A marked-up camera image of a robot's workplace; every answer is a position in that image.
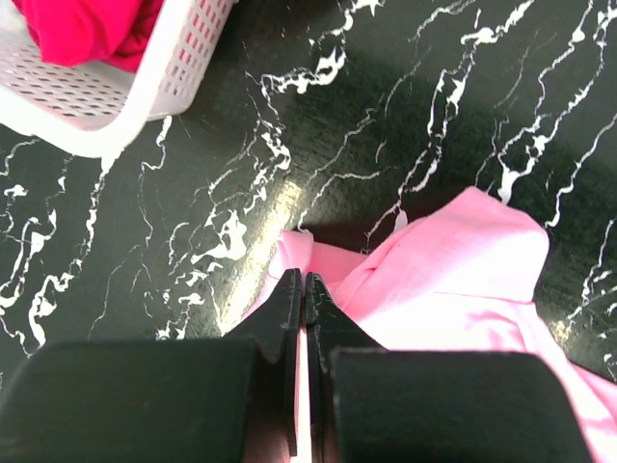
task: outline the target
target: black marble surface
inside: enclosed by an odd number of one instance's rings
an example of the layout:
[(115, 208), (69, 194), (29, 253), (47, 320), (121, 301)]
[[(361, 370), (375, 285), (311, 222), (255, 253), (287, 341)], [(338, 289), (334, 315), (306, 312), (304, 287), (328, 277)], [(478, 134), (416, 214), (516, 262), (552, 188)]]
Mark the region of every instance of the black marble surface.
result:
[(474, 184), (544, 224), (538, 311), (617, 379), (616, 17), (242, 0), (191, 109), (108, 173), (0, 127), (3, 379), (46, 342), (219, 336), (280, 231), (368, 252)]

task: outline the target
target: red garment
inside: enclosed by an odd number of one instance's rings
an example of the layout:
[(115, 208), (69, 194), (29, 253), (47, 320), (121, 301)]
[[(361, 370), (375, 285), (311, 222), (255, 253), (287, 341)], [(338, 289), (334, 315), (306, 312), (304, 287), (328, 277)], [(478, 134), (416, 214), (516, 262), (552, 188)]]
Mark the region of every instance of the red garment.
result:
[(164, 0), (13, 0), (45, 63), (136, 72)]

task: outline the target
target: plastic laundry basket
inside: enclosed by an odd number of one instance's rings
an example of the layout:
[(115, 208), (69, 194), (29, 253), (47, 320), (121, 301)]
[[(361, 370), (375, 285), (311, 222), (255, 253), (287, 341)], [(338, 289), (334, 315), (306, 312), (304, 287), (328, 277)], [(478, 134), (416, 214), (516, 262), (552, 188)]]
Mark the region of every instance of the plastic laundry basket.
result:
[(195, 98), (233, 0), (166, 0), (136, 74), (42, 63), (27, 31), (0, 29), (0, 123), (71, 154), (115, 156), (146, 121)]

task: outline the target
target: marble countertop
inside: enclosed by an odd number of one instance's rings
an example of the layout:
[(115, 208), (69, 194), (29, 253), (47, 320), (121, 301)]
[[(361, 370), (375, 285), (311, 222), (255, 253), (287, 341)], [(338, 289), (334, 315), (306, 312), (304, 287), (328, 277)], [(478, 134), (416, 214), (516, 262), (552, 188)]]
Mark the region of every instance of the marble countertop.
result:
[(110, 172), (0, 127), (0, 379), (49, 342), (219, 336), (281, 231), (369, 252), (477, 185), (544, 225), (538, 311), (617, 380), (617, 7), (565, 3), (242, 0)]

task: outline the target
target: pink fabric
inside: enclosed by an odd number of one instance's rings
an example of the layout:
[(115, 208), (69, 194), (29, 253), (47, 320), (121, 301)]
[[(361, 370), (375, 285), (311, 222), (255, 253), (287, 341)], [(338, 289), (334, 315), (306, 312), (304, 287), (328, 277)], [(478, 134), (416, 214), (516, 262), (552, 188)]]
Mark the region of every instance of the pink fabric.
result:
[[(321, 274), (338, 306), (389, 349), (538, 355), (566, 389), (596, 460), (615, 461), (617, 385), (571, 364), (532, 303), (548, 248), (526, 214), (470, 188), (370, 256), (284, 232), (258, 303), (297, 267)], [(306, 374), (300, 381), (308, 401)]]
[(45, 63), (137, 71), (164, 0), (13, 0)]

